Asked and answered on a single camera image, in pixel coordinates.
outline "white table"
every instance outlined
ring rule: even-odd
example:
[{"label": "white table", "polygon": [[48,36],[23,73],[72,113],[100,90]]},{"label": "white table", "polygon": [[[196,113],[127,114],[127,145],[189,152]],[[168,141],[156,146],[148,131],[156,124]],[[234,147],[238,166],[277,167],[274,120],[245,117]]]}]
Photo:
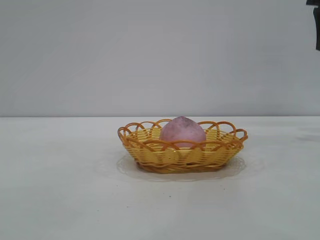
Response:
[{"label": "white table", "polygon": [[192,117],[249,139],[222,171],[170,175],[138,170],[117,136],[159,119],[0,118],[0,239],[320,238],[320,117]]}]

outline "woven basket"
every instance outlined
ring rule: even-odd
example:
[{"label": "woven basket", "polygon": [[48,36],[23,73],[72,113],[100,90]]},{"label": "woven basket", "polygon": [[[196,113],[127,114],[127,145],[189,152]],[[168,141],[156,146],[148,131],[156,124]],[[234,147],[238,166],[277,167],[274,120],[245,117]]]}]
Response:
[{"label": "woven basket", "polygon": [[[247,131],[236,129],[230,122],[202,121],[198,124],[204,128],[204,142],[159,140],[161,125],[170,121],[133,122],[118,129],[123,146],[140,168],[162,174],[217,171],[244,147],[243,142],[248,138]],[[221,130],[226,126],[232,131]],[[178,143],[193,146],[178,147]]]}]

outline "white backdrop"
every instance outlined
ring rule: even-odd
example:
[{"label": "white backdrop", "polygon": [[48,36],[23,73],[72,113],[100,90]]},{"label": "white backdrop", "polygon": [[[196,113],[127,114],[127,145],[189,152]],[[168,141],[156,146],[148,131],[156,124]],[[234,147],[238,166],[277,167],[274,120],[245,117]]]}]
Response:
[{"label": "white backdrop", "polygon": [[305,0],[0,0],[0,116],[320,115]]}]

